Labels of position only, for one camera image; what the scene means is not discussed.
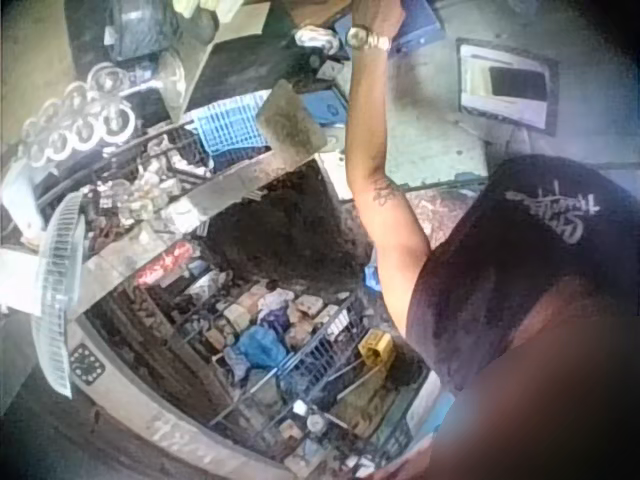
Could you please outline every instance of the tattoo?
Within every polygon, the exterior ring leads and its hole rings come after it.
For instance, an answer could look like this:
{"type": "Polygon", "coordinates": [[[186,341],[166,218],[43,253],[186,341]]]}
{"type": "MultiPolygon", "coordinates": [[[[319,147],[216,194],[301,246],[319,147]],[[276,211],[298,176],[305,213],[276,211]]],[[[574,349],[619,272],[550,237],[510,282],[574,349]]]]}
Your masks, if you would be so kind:
{"type": "Polygon", "coordinates": [[[401,193],[400,188],[389,177],[380,178],[373,184],[373,201],[384,207],[401,193]]]}

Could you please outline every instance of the wristwatch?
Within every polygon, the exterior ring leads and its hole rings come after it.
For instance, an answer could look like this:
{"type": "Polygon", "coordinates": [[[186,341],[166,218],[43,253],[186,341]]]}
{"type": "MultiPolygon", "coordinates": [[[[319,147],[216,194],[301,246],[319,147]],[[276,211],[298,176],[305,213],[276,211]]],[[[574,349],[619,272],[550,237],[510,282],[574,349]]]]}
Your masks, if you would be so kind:
{"type": "Polygon", "coordinates": [[[347,45],[354,50],[379,48],[388,52],[391,50],[391,39],[373,33],[365,27],[351,27],[347,33],[347,45]]]}

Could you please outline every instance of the black t-shirt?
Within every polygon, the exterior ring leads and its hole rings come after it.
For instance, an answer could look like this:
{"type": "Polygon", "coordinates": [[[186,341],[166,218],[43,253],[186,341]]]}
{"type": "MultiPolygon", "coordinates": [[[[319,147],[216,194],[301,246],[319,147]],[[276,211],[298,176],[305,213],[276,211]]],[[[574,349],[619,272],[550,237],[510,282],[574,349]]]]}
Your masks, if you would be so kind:
{"type": "Polygon", "coordinates": [[[502,355],[559,279],[579,276],[638,312],[640,203],[576,162],[505,162],[416,282],[407,338],[460,391],[502,355]]]}

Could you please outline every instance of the yellow container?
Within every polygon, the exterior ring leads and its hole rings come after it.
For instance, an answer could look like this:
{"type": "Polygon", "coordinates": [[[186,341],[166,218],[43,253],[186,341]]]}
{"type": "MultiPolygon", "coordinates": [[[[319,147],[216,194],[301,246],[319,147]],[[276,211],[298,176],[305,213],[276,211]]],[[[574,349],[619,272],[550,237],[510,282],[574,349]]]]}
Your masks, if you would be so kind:
{"type": "Polygon", "coordinates": [[[358,350],[364,358],[364,363],[370,367],[378,365],[391,365],[395,357],[393,337],[382,330],[371,329],[358,345],[358,350]]]}

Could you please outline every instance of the shirt logo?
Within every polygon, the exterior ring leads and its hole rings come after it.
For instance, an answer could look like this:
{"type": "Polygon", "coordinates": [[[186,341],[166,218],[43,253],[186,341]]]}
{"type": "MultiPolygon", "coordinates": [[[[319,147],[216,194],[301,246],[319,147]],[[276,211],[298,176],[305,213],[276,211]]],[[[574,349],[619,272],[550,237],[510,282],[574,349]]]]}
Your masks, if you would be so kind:
{"type": "Polygon", "coordinates": [[[529,208],[529,213],[540,218],[549,225],[569,245],[575,245],[584,234],[584,216],[594,216],[600,211],[596,204],[596,197],[590,193],[579,194],[576,197],[566,197],[560,194],[560,183],[553,182],[554,192],[544,195],[542,188],[538,188],[538,197],[531,198],[524,193],[508,191],[505,198],[513,202],[520,202],[529,208]]]}

